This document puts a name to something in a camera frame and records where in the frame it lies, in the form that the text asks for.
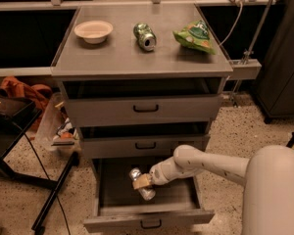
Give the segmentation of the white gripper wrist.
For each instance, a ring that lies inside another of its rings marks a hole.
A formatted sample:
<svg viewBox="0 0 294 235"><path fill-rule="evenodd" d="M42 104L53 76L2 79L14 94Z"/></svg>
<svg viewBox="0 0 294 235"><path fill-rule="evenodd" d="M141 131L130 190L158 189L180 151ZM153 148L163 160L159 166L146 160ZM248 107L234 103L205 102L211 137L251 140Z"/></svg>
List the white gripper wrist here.
<svg viewBox="0 0 294 235"><path fill-rule="evenodd" d="M132 182L134 190L155 185L165 185L179 177L179 166L174 158L168 158L162 162L153 165L149 174L140 175Z"/></svg>

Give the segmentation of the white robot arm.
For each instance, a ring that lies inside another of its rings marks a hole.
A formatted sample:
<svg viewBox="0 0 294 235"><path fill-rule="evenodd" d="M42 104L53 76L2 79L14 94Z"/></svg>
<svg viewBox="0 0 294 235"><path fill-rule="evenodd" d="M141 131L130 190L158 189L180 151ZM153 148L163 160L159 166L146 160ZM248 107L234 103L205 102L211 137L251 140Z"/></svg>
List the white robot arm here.
<svg viewBox="0 0 294 235"><path fill-rule="evenodd" d="M189 145L175 148L173 156L143 174L135 168L132 186L145 200L153 187L209 171L244 187L242 235L294 235L294 150L271 145L251 158L202 152Z"/></svg>

